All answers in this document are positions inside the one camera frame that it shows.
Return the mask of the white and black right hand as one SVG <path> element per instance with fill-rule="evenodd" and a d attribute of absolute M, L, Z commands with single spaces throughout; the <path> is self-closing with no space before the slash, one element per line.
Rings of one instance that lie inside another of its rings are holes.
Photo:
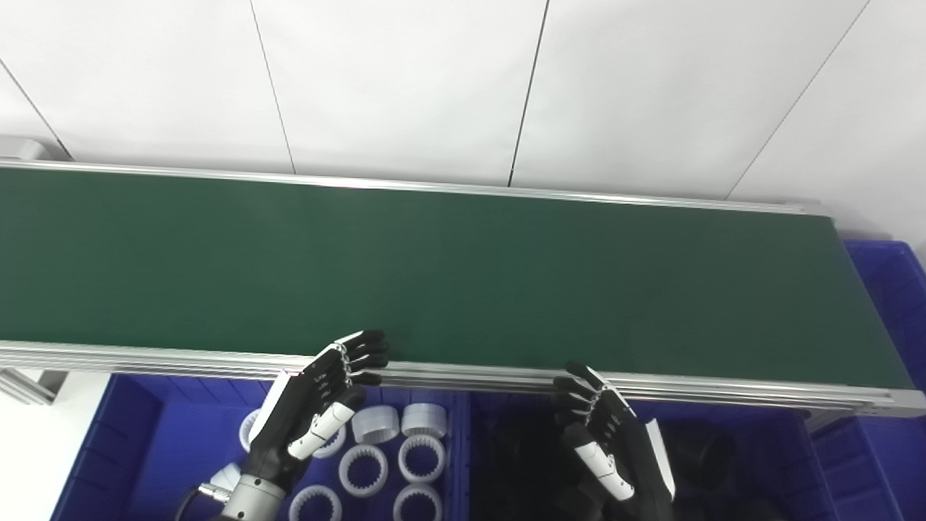
<path fill-rule="evenodd" d="M 570 360 L 553 379 L 562 439 L 608 500 L 632 520 L 674 520 L 676 484 L 658 421 L 642 421 L 592 367 Z"/>

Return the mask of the white and black left hand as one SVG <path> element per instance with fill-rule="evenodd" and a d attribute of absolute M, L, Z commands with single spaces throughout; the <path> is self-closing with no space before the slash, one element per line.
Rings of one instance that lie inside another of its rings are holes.
<path fill-rule="evenodd" d="M 283 372 L 265 399 L 242 474 L 292 491 L 315 452 L 359 412 L 389 363 L 381 330 L 364 330 L 324 347 L 299 373 Z"/>

